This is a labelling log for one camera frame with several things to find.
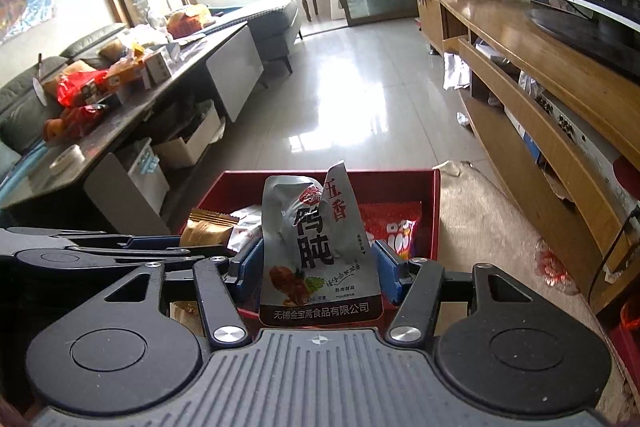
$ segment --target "gray ribbed plate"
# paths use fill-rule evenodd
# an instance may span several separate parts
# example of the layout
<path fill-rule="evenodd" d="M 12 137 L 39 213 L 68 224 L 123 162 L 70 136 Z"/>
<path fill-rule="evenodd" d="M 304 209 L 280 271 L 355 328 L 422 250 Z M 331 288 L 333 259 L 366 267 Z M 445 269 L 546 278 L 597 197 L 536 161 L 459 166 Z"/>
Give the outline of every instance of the gray ribbed plate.
<path fill-rule="evenodd" d="M 35 427 L 596 426 L 588 412 L 520 421 L 475 409 L 444 387 L 420 352 L 374 330 L 264 330 L 251 346 L 217 351 L 168 402 L 116 419 L 47 409 Z"/>

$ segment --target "white tape roll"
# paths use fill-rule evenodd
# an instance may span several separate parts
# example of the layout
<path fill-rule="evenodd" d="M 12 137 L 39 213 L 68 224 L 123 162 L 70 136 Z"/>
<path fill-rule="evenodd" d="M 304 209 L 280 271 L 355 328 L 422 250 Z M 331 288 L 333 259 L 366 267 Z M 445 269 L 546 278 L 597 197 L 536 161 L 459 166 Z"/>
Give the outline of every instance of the white tape roll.
<path fill-rule="evenodd" d="M 58 156 L 53 163 L 49 166 L 49 170 L 52 174 L 60 174 L 67 167 L 73 165 L 76 162 L 84 161 L 84 155 L 78 147 L 78 145 L 72 145 L 65 150 L 60 156 Z"/>

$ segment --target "power cord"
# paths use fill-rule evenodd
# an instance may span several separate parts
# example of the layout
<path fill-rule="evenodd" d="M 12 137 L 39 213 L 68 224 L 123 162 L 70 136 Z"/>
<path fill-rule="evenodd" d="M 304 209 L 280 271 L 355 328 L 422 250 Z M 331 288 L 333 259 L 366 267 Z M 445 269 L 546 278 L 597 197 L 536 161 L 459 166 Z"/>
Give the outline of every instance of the power cord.
<path fill-rule="evenodd" d="M 591 293 L 593 292 L 593 287 L 596 284 L 596 280 L 598 280 L 598 275 L 600 275 L 600 272 L 602 271 L 602 269 L 604 268 L 605 264 L 609 260 L 609 257 L 611 256 L 611 252 L 613 252 L 613 249 L 618 244 L 618 241 L 620 240 L 620 237 L 622 237 L 622 233 L 625 231 L 626 224 L 629 222 L 629 220 L 631 220 L 632 217 L 640 217 L 640 208 L 638 208 L 637 206 L 636 206 L 636 208 L 634 208 L 631 211 L 631 214 L 629 214 L 626 217 L 625 222 L 622 224 L 622 227 L 620 227 L 620 231 L 618 232 L 618 235 L 613 240 L 613 243 L 611 243 L 611 246 L 609 247 L 609 250 L 607 250 L 607 253 L 602 258 L 602 262 L 598 266 L 598 269 L 593 274 L 593 279 L 591 279 L 591 284 L 589 286 L 589 293 L 587 293 L 587 302 L 589 303 L 589 305 L 591 305 Z"/>

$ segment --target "red box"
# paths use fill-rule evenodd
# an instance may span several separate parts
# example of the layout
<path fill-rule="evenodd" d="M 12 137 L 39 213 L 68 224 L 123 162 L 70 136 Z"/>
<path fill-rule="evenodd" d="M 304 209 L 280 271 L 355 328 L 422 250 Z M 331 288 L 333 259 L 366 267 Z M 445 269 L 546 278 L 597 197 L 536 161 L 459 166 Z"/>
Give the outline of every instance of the red box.
<path fill-rule="evenodd" d="M 231 213 L 251 204 L 262 204 L 264 182 L 269 176 L 308 176 L 322 185 L 326 171 L 225 171 L 214 182 L 200 202 L 199 208 Z M 404 203 L 420 201 L 422 219 L 415 233 L 417 257 L 437 259 L 440 227 L 440 171 L 417 169 L 410 171 L 348 171 L 349 181 L 358 203 Z M 382 334 L 396 315 L 397 308 L 384 301 L 384 312 L 375 321 L 341 325 L 340 327 L 377 327 Z M 263 327 L 254 312 L 239 309 L 252 336 Z"/>

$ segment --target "silver snack pouch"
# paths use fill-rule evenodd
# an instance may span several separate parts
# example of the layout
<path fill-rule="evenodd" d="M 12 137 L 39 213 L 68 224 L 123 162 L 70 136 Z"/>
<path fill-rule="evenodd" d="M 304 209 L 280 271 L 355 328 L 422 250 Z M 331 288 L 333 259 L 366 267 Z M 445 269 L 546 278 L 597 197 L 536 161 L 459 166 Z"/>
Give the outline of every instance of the silver snack pouch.
<path fill-rule="evenodd" d="M 262 195 L 264 272 L 260 320 L 325 326 L 382 314 L 378 268 L 340 162 L 324 187 L 306 176 L 271 176 Z"/>

